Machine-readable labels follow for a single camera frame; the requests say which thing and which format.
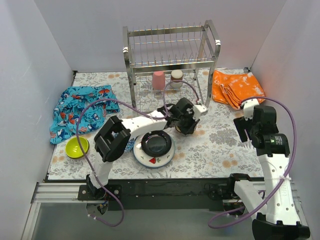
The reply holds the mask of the white brown steel cup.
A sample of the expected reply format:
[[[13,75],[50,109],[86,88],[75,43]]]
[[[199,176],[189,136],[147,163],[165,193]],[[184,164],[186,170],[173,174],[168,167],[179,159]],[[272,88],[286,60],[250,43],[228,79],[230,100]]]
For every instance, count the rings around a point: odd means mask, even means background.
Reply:
[[[176,69],[171,72],[170,75],[170,86],[172,89],[179,89],[183,83],[181,82],[184,78],[184,74],[181,70]]]

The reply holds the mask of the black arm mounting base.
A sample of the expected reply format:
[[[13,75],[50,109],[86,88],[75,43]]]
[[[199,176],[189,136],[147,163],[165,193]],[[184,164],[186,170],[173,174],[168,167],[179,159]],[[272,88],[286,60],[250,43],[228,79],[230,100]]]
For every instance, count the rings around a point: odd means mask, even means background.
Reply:
[[[81,185],[77,199],[91,203],[107,202],[109,211],[119,211],[121,207],[116,200],[120,200],[125,210],[237,209],[242,214],[242,203],[233,186],[230,177],[112,179],[106,186],[109,192]]]

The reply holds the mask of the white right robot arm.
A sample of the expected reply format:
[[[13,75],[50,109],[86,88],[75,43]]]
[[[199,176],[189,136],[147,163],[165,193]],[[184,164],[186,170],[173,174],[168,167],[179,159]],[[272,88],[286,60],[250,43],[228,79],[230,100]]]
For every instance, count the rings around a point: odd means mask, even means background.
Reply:
[[[248,177],[239,177],[226,186],[227,195],[240,198],[252,219],[256,240],[307,240],[310,229],[301,223],[291,189],[288,170],[290,147],[287,137],[277,127],[277,113],[272,106],[255,99],[242,103],[244,116],[234,119],[242,142],[251,140],[256,149],[264,178],[265,197],[254,189]]]

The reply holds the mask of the pink plastic cup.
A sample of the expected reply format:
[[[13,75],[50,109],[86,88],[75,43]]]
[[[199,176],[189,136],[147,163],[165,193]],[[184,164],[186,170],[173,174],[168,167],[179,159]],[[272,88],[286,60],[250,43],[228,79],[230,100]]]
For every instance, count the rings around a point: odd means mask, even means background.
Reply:
[[[154,90],[164,90],[166,85],[166,77],[163,71],[155,71],[152,75],[152,87]]]

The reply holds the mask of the white blue patterned bowl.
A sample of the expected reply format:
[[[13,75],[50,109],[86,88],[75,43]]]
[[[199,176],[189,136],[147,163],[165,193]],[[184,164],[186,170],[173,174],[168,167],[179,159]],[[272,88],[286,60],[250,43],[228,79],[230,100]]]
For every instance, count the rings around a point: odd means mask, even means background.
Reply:
[[[128,141],[128,143],[127,143],[124,151],[125,151],[125,152],[130,152],[131,149],[132,149],[132,148],[134,147],[134,145],[135,145],[135,141],[136,141],[136,138],[135,138],[135,137],[132,138],[132,139],[130,139],[130,140]]]

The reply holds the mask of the beige bowl with patterned outside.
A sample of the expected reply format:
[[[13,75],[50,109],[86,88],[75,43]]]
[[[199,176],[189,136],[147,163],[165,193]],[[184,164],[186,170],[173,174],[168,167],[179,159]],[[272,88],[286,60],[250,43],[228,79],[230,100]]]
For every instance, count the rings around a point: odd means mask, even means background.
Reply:
[[[178,125],[176,125],[176,126],[175,126],[175,130],[178,131],[178,132],[181,133],[181,134],[184,134],[184,135],[187,134],[186,128],[183,127],[183,126],[178,126]]]

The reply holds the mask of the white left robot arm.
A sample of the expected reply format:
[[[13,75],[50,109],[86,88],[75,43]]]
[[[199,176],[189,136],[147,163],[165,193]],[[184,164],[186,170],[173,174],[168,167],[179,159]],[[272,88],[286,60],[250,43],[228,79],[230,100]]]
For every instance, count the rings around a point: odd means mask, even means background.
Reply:
[[[207,112],[205,105],[193,104],[183,97],[175,104],[164,104],[143,116],[110,117],[94,137],[96,157],[92,172],[86,177],[89,194],[95,200],[106,196],[113,162],[120,159],[126,149],[132,150],[135,159],[150,169],[170,163],[176,146],[165,130],[175,128],[183,135],[191,135]]]

